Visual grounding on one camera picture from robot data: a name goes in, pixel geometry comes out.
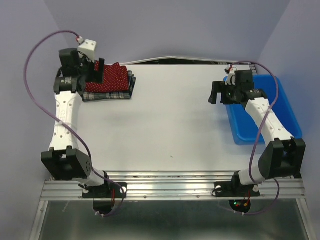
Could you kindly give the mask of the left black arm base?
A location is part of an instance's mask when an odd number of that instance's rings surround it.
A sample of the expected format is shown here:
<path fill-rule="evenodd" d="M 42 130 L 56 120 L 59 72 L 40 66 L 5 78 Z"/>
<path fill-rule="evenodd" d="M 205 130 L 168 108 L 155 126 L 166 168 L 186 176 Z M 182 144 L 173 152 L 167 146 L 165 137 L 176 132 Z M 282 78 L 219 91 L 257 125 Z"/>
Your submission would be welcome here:
<path fill-rule="evenodd" d="M 82 188 L 83 199 L 93 199 L 92 208 L 96 216 L 102 218 L 115 215 L 123 206 L 127 197 L 126 182 L 105 183 L 100 186 L 78 184 Z"/>

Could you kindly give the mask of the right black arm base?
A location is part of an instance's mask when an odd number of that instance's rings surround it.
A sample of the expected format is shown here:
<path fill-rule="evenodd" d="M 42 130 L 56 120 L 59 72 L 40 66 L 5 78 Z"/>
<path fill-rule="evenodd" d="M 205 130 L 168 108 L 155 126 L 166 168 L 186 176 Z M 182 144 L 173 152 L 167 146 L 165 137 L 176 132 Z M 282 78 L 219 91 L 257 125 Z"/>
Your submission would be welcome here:
<path fill-rule="evenodd" d="M 218 181 L 214 183 L 211 195 L 217 198 L 230 198 L 229 206 L 234 212 L 247 214 L 251 209 L 251 198 L 259 197 L 260 190 L 257 185 L 235 186 L 230 181 Z"/>

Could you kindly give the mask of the aluminium rail frame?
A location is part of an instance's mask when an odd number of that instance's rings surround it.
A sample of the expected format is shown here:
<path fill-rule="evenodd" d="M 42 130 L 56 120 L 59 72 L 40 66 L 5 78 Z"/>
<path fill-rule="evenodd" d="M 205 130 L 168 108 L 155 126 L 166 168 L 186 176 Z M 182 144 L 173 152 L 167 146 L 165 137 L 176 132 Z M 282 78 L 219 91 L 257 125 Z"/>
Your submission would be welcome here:
<path fill-rule="evenodd" d="M 214 183 L 230 171 L 111 172 L 127 183 L 121 210 L 97 216 L 93 199 L 82 197 L 76 182 L 44 183 L 30 238 L 32 240 L 314 240 L 305 188 L 300 178 L 269 180 L 251 211 L 232 213 L 228 199 L 212 195 Z"/>

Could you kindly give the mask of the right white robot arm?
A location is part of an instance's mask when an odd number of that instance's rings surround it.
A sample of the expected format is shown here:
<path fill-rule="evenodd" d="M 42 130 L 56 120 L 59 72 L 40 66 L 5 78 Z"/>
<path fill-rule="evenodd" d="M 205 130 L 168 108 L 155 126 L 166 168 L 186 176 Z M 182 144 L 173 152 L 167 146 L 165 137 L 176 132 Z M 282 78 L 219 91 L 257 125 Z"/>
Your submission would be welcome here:
<path fill-rule="evenodd" d="M 209 103 L 217 103 L 217 95 L 224 105 L 241 105 L 258 127 L 257 137 L 263 137 L 265 150 L 257 164 L 251 161 L 245 170 L 233 174 L 231 192 L 242 195 L 250 185 L 259 185 L 266 180 L 296 176 L 300 173 L 306 150 L 302 138 L 294 137 L 279 120 L 273 110 L 279 98 L 279 82 L 276 77 L 275 98 L 270 102 L 261 88 L 255 88 L 251 70 L 238 70 L 232 66 L 225 69 L 226 79 L 212 83 Z"/>

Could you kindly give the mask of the red polka dot skirt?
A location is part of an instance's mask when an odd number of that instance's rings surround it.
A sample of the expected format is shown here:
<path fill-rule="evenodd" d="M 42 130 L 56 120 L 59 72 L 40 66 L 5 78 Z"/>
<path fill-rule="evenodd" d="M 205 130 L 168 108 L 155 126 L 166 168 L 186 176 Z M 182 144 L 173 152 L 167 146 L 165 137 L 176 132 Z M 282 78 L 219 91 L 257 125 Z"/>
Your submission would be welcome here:
<path fill-rule="evenodd" d="M 87 82 L 85 91 L 88 93 L 113 93 L 129 89 L 128 69 L 118 62 L 104 65 L 102 83 Z"/>

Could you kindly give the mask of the blue plastic bin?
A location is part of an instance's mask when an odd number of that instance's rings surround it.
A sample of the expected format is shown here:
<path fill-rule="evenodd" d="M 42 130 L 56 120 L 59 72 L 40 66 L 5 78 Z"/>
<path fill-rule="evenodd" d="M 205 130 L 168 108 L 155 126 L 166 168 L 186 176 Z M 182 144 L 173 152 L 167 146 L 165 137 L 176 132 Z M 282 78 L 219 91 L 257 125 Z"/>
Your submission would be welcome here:
<path fill-rule="evenodd" d="M 276 84 L 274 78 L 267 74 L 257 74 L 253 76 L 254 87 L 262 89 L 270 103 L 276 97 Z M 278 79 L 279 95 L 277 102 L 272 110 L 283 124 L 283 126 L 297 139 L 302 138 L 302 131 L 296 119 L 291 104 Z M 245 109 L 239 104 L 226 105 L 226 111 L 231 127 L 233 140 L 237 145 L 253 145 L 258 133 L 258 127 L 254 120 L 246 113 Z"/>

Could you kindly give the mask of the navy plaid pleated skirt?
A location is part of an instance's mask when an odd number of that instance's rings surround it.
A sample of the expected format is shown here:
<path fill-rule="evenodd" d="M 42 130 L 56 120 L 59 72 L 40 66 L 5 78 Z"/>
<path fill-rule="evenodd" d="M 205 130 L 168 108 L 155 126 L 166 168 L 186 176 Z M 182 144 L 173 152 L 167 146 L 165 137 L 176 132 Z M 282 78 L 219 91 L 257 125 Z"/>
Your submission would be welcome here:
<path fill-rule="evenodd" d="M 127 73 L 128 90 L 106 92 L 106 93 L 94 93 L 94 92 L 84 92 L 82 96 L 83 102 L 93 102 L 102 100 L 130 100 L 132 98 L 136 77 L 131 70 Z"/>

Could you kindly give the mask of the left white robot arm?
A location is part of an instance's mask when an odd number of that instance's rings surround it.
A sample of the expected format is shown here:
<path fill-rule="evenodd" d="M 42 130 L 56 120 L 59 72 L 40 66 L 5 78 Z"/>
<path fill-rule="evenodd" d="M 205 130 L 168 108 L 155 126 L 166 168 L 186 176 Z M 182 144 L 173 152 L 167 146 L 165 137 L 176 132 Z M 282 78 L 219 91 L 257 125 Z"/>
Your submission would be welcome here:
<path fill-rule="evenodd" d="M 95 70 L 95 51 L 84 47 L 62 49 L 59 59 L 61 67 L 53 86 L 54 131 L 48 151 L 41 154 L 41 161 L 55 180 L 77 181 L 87 193 L 106 197 L 111 193 L 108 176 L 94 169 L 91 155 L 79 149 L 77 135 L 78 113 L 86 84 L 102 82 L 105 61 L 99 59 L 99 69 Z"/>

